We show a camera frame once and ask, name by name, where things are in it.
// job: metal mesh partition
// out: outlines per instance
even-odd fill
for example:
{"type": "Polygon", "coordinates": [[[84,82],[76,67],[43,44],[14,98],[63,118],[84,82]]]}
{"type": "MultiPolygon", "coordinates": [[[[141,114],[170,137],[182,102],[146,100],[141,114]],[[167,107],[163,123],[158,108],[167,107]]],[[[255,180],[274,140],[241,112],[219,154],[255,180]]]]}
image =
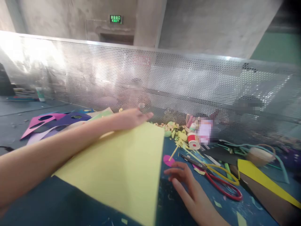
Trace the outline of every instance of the metal mesh partition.
{"type": "Polygon", "coordinates": [[[300,69],[292,65],[0,32],[0,61],[14,83],[102,110],[153,111],[185,124],[215,115],[220,138],[281,140],[300,123],[300,69]]]}

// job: glue bottle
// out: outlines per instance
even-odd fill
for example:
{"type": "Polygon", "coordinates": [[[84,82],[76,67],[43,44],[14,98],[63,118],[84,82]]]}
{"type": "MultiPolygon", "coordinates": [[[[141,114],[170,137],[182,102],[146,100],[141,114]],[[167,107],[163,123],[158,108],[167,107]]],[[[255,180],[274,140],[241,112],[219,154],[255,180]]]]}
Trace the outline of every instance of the glue bottle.
{"type": "Polygon", "coordinates": [[[38,98],[41,102],[45,102],[45,96],[44,96],[44,92],[43,89],[41,87],[36,87],[35,88],[38,94],[38,98]]]}

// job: green exit sign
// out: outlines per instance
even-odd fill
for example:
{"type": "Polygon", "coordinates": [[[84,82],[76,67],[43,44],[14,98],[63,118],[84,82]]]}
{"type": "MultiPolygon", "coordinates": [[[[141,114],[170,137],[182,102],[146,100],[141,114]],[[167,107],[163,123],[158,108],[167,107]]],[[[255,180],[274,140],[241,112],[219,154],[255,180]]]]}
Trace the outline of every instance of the green exit sign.
{"type": "Polygon", "coordinates": [[[111,24],[122,24],[122,16],[121,15],[110,15],[110,23],[111,24]]]}

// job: pink paper cutout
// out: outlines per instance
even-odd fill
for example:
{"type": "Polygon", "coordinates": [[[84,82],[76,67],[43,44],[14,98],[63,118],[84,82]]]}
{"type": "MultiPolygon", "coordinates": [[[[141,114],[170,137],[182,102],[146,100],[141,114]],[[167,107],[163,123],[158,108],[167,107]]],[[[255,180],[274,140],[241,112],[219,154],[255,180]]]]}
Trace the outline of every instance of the pink paper cutout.
{"type": "Polygon", "coordinates": [[[44,125],[45,123],[47,122],[50,122],[52,120],[60,120],[61,118],[63,118],[64,116],[66,116],[65,114],[59,114],[59,113],[53,113],[53,114],[48,114],[48,115],[42,115],[42,116],[37,116],[37,117],[33,117],[29,123],[29,126],[27,128],[27,130],[25,131],[25,133],[22,135],[21,139],[23,139],[24,137],[26,137],[27,135],[29,135],[30,133],[32,133],[33,131],[35,131],[37,128],[40,128],[42,125],[44,125]],[[52,116],[51,118],[49,119],[45,119],[43,121],[40,121],[39,119],[42,118],[42,117],[45,117],[45,116],[52,116]],[[33,126],[39,124],[40,122],[43,122],[43,124],[35,127],[35,128],[32,128],[33,126]]]}
{"type": "Polygon", "coordinates": [[[169,167],[171,167],[172,164],[175,162],[175,160],[172,158],[172,159],[169,161],[169,159],[170,159],[170,155],[164,155],[164,157],[163,157],[163,162],[164,162],[166,165],[168,165],[169,167]]]}
{"type": "Polygon", "coordinates": [[[59,131],[54,130],[56,127],[59,127],[59,126],[52,127],[51,129],[49,129],[43,133],[32,134],[27,142],[27,145],[37,143],[38,141],[42,140],[43,138],[46,138],[47,134],[49,134],[49,133],[52,133],[52,132],[58,133],[59,131]]]}

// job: thread spool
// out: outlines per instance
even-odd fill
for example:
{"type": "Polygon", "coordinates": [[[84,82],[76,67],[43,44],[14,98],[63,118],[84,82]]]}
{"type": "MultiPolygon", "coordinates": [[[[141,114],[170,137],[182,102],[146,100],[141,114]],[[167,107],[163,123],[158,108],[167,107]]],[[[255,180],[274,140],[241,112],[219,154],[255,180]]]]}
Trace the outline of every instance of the thread spool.
{"type": "Polygon", "coordinates": [[[197,141],[196,139],[196,133],[188,133],[187,134],[187,140],[188,140],[188,144],[189,147],[193,150],[198,150],[201,148],[200,143],[197,141]]]}

